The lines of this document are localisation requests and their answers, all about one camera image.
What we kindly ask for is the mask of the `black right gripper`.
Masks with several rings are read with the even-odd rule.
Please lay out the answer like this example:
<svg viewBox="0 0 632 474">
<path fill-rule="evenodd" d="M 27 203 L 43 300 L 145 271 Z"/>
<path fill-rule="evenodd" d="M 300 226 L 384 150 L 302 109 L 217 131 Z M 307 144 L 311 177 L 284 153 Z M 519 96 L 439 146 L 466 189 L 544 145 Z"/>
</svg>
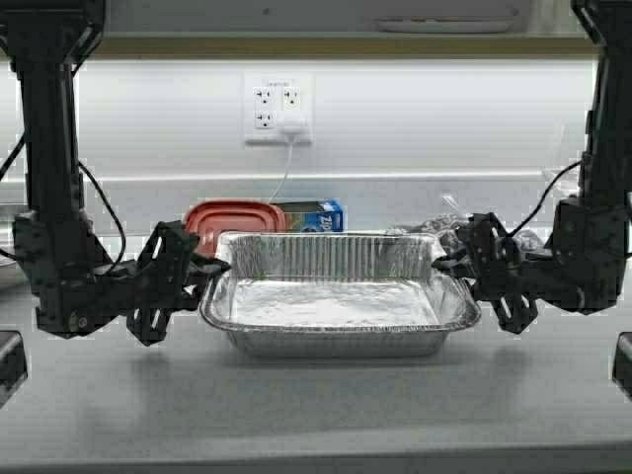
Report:
<svg viewBox="0 0 632 474">
<path fill-rule="evenodd" d="M 458 281 L 472 298 L 489 302 L 500 328 L 521 334 L 538 315 L 535 299 L 519 282 L 520 247 L 494 213 L 475 213 L 456 230 L 457 252 L 432 267 Z"/>
</svg>

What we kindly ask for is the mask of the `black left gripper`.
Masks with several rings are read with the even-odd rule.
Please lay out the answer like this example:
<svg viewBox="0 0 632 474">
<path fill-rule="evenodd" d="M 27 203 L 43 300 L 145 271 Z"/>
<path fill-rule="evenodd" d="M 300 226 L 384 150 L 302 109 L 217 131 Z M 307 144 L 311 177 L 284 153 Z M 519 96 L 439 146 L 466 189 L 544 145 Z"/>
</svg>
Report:
<svg viewBox="0 0 632 474">
<path fill-rule="evenodd" d="M 197 311 L 214 279 L 231 270 L 227 262 L 194 253 L 197 244 L 182 221 L 159 222 L 136 260 L 113 264 L 97 276 L 96 322 L 105 325 L 125 315 L 127 330 L 141 344 L 163 341 L 175 306 Z"/>
</svg>

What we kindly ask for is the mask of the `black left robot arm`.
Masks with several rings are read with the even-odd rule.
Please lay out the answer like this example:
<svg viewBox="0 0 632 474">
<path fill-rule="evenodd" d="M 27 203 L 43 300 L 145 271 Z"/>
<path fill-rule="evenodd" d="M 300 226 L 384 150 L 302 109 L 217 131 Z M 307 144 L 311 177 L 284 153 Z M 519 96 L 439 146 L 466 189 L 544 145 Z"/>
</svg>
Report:
<svg viewBox="0 0 632 474">
<path fill-rule="evenodd" d="M 28 210 L 12 225 L 13 259 L 37 299 L 38 328 L 88 336 L 117 317 L 143 345 L 162 342 L 171 316 L 198 309 L 228 265 L 198 253 L 181 221 L 159 222 L 134 260 L 112 257 L 85 211 L 92 176 L 78 157 L 74 77 L 100 44 L 102 1 L 5 1 L 1 47 L 21 87 Z"/>
</svg>

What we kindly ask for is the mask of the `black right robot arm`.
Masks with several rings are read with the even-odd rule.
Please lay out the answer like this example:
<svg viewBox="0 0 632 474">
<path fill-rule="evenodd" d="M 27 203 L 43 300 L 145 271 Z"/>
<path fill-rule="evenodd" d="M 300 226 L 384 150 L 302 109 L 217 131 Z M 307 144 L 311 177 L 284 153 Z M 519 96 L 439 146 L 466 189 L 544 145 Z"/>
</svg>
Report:
<svg viewBox="0 0 632 474">
<path fill-rule="evenodd" d="M 586 149 L 574 165 L 577 192 L 557 203 L 542 247 L 524 251 L 496 214 L 474 213 L 456 230 L 456 251 L 433 263 L 470 279 L 472 297 L 489 302 L 513 334 L 537 318 L 539 300 L 584 315 L 614 306 L 631 257 L 631 4 L 574 1 L 571 8 L 599 49 Z"/>
</svg>

